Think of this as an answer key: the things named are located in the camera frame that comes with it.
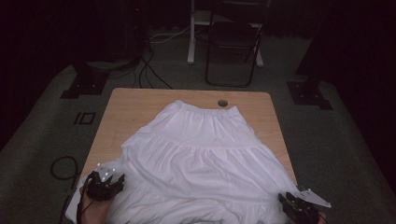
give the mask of cable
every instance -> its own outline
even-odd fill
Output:
[[[87,210],[94,202],[95,201],[90,202],[90,204],[88,204],[88,206],[82,210],[81,214],[84,214],[85,210]]]
[[[151,61],[153,55],[154,55],[154,51],[151,51],[151,55],[150,55],[150,57],[148,59],[149,62]],[[141,57],[141,60],[145,63],[145,65],[143,66],[142,70],[140,70],[138,80],[139,80],[139,87],[143,88],[142,87],[142,74],[143,74],[143,71],[145,71],[145,69],[147,69],[147,66],[148,66],[149,63],[146,62],[146,60],[143,57]]]
[[[84,195],[85,195],[85,191],[87,190],[88,182],[89,182],[90,179],[91,179],[91,175],[88,175],[87,178],[85,179],[84,185],[82,186],[82,192],[81,192],[81,195],[79,197],[79,203],[77,205],[77,213],[76,213],[77,224],[81,224],[81,216],[82,216],[82,213],[83,213],[83,212],[81,212],[81,206],[82,206],[82,202],[83,202],[83,198],[84,198]],[[84,212],[90,206],[91,206],[91,204],[88,205],[84,209]]]
[[[159,41],[159,42],[149,42],[150,44],[162,44],[162,43],[165,43],[166,41],[168,41],[168,40],[170,40],[170,39],[172,39],[172,38],[174,38],[174,37],[176,37],[176,36],[178,36],[178,35],[184,35],[184,34],[189,34],[190,32],[187,32],[187,33],[184,33],[186,30],[188,30],[188,29],[190,29],[190,26],[188,26],[186,29],[184,29],[184,30],[182,30],[181,32],[179,32],[179,33],[176,33],[176,34],[158,34],[158,35],[154,35],[154,36],[152,36],[150,39],[153,39],[153,38],[155,38],[155,37],[157,37],[157,36],[161,36],[161,35],[170,35],[170,37],[168,37],[168,38],[166,38],[165,40],[163,40],[163,41]],[[203,28],[203,29],[201,29],[201,30],[199,30],[199,31],[197,31],[197,32],[195,32],[196,34],[198,34],[198,33],[200,33],[201,31],[203,31],[205,28]]]
[[[329,222],[326,220],[326,218],[324,218],[320,213],[319,213],[319,216],[320,216],[321,218],[323,218],[324,222],[326,222],[327,224],[329,224]]]
[[[66,176],[66,177],[62,177],[62,176],[56,175],[55,172],[54,172],[54,167],[55,167],[56,163],[61,161],[61,160],[65,160],[65,159],[69,159],[69,160],[71,160],[74,163],[74,166],[75,166],[74,174],[70,175],[70,176]],[[75,184],[77,182],[77,178],[79,177],[81,172],[78,171],[78,163],[77,163],[76,159],[74,159],[73,157],[70,157],[70,156],[63,156],[63,157],[60,157],[60,158],[58,158],[58,159],[56,159],[55,161],[52,162],[52,164],[50,166],[50,174],[52,175],[52,177],[54,177],[55,179],[58,179],[58,180],[73,179],[72,184],[70,186],[70,189],[74,189]],[[59,223],[60,224],[64,220],[64,211],[66,210],[66,206],[67,206],[67,204],[69,202],[69,198],[70,198],[70,196],[67,195],[66,199],[64,200],[64,205],[62,207],[61,215],[59,217]]]
[[[149,81],[149,77],[148,77],[148,70],[146,69],[146,81],[148,82],[148,84],[149,84],[149,86],[152,88],[152,89],[154,89],[153,87],[152,87],[152,85],[151,85],[151,82]]]
[[[134,69],[134,83],[132,83],[132,88],[134,88],[134,84],[136,83],[136,81],[137,81],[137,77],[136,77],[136,69]]]
[[[166,81],[164,81],[160,76],[155,73],[155,71],[152,69],[152,67],[149,65],[149,63],[146,63],[148,65],[148,68],[151,70],[151,72],[156,76],[163,84],[165,84],[169,89],[173,89]]]

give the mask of wooden table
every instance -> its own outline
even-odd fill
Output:
[[[107,104],[82,176],[88,175],[99,162],[119,158],[120,145],[175,100],[201,108],[228,109],[236,105],[256,135],[274,151],[297,184],[270,95],[249,91],[115,89]],[[218,100],[226,100],[228,105],[220,107]]]

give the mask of gray carpet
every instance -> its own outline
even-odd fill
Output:
[[[244,89],[205,84],[205,42],[197,41],[195,64],[187,65],[189,39],[180,36],[152,44],[151,67],[174,89],[266,91],[272,96],[280,127],[299,185],[312,189],[332,204],[318,207],[329,223],[396,223],[396,199],[343,105],[336,88],[326,82],[320,90],[333,110],[295,105],[287,81],[304,81],[295,71],[309,45],[298,38],[266,37],[262,43],[264,67],[257,68]],[[108,68],[112,63],[93,63]],[[143,64],[135,69],[138,75]],[[222,69],[232,72],[231,66]],[[134,73],[110,74],[101,95],[60,99],[76,73],[66,67],[49,84],[33,111],[0,154],[0,223],[58,223],[64,201],[73,193],[72,180],[50,174],[53,161],[71,156],[81,170],[88,156],[108,98],[115,88],[138,88]],[[145,73],[143,88],[149,88]],[[150,71],[148,80],[167,89]],[[78,113],[96,113],[91,125],[75,124]],[[69,160],[57,163],[57,175],[74,174]]]

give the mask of white skirt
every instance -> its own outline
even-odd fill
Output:
[[[109,223],[287,222],[277,195],[297,188],[237,107],[175,101],[121,148]]]

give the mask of table leg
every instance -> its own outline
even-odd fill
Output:
[[[191,0],[191,25],[190,25],[190,44],[189,44],[189,55],[187,58],[187,64],[194,64],[195,54],[195,2]]]
[[[260,53],[260,50],[259,53],[257,53],[256,65],[258,67],[264,67],[264,63],[262,62],[262,54]]]

